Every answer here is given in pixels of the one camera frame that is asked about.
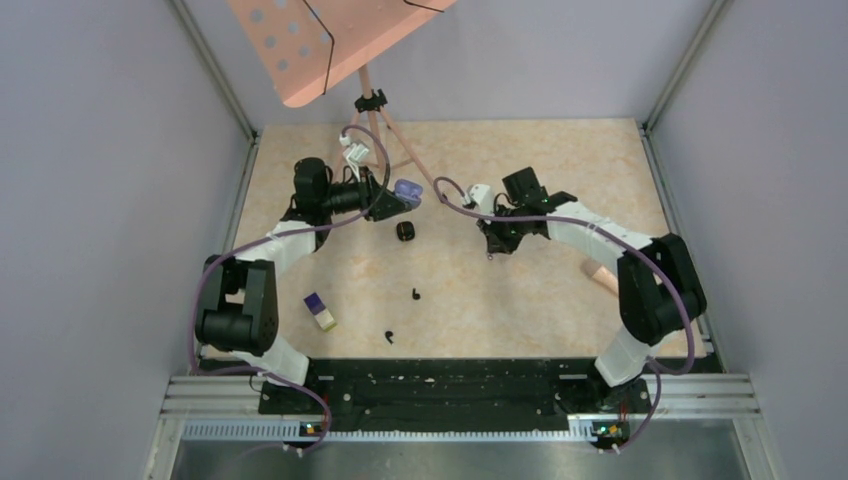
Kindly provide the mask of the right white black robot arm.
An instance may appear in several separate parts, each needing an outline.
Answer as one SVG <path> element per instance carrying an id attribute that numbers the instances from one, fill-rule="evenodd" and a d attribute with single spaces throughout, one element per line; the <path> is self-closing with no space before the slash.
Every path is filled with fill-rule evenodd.
<path id="1" fill-rule="evenodd" d="M 586 385 L 589 404 L 612 412 L 627 397 L 625 383 L 635 379 L 659 347 L 675 332 L 686 336 L 687 359 L 694 362 L 693 322 L 704 313 L 706 298 L 685 241 L 629 230 L 591 211 L 564 191 L 550 193 L 530 168 L 502 180 L 506 204 L 492 188 L 471 186 L 468 206 L 482 214 L 477 225 L 487 253 L 511 254 L 527 235 L 563 243 L 605 268 L 617 283 L 622 326 L 591 369 L 597 378 Z"/>

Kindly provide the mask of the wooden toy microphone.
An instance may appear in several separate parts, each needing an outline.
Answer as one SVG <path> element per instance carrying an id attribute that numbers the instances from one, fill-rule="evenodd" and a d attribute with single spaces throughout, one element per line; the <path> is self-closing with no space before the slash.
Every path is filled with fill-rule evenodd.
<path id="1" fill-rule="evenodd" d="M 590 280 L 601 285 L 613 295 L 619 295 L 617 276 L 599 262 L 585 260 L 581 264 L 581 270 Z"/>

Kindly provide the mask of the aluminium frame rail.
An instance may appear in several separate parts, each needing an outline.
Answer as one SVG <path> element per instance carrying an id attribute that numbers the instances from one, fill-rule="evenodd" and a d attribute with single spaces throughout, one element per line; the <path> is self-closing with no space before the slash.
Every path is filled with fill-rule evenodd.
<path id="1" fill-rule="evenodd" d="M 608 407 L 579 401 L 579 382 L 524 376 L 324 378 L 322 402 L 251 377 L 178 377 L 160 411 L 187 440 L 576 441 L 622 439 L 644 420 L 754 419 L 761 413 L 747 377 L 644 377 Z"/>

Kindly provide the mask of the purple earbud charging case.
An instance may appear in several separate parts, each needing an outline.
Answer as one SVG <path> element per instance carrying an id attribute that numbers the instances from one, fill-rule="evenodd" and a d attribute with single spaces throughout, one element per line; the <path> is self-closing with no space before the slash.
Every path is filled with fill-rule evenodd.
<path id="1" fill-rule="evenodd" d="M 394 195 L 409 210 L 415 210 L 421 205 L 423 191 L 422 185 L 407 179 L 398 179 L 394 185 Z"/>

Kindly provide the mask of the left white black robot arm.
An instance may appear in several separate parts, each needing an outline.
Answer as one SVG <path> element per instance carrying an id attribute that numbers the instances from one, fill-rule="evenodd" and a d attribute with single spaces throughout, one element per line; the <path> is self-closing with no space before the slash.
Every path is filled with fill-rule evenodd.
<path id="1" fill-rule="evenodd" d="M 303 414 L 317 407 L 321 388 L 307 377 L 309 357 L 279 332 L 278 277 L 323 246 L 336 227 L 334 215 L 382 221 L 416 209 L 423 188 L 405 179 L 388 187 L 365 166 L 336 181 L 315 157 L 295 164 L 293 185 L 288 209 L 268 234 L 206 260 L 193 335 L 202 345 L 274 375 L 277 383 L 286 382 L 283 401 Z"/>

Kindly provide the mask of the pink music stand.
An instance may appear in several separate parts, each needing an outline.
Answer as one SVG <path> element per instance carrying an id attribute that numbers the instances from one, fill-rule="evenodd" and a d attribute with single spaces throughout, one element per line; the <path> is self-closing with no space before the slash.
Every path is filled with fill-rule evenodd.
<path id="1" fill-rule="evenodd" d="M 361 102 L 375 127 L 383 120 L 428 184 L 434 181 L 399 125 L 373 89 L 371 61 L 415 30 L 445 13 L 452 0 L 432 1 L 272 1 L 228 3 L 269 74 L 281 103 L 301 108 L 347 77 L 359 76 Z"/>

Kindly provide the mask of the purple white small box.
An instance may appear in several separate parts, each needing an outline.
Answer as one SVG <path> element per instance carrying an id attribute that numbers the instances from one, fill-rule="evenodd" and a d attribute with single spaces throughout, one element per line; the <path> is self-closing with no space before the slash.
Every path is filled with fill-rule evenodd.
<path id="1" fill-rule="evenodd" d="M 313 292 L 307 295 L 303 302 L 322 331 L 329 332 L 337 325 L 334 316 L 318 293 Z"/>

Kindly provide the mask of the black earbud charging case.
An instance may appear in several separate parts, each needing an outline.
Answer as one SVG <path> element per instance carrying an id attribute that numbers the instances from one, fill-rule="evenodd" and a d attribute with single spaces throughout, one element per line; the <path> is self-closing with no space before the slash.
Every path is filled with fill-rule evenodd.
<path id="1" fill-rule="evenodd" d="M 416 237 L 415 226 L 411 221 L 402 221 L 396 225 L 396 236 L 401 242 L 412 241 Z"/>

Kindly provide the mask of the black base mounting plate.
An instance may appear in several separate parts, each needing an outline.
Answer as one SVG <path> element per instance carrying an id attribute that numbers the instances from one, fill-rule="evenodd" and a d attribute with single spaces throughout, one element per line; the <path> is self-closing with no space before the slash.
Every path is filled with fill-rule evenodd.
<path id="1" fill-rule="evenodd" d="M 608 387 L 588 358 L 317 359 L 306 393 L 262 388 L 265 415 L 330 412 L 333 432 L 566 430 L 570 416 L 632 419 L 649 410 L 644 379 Z"/>

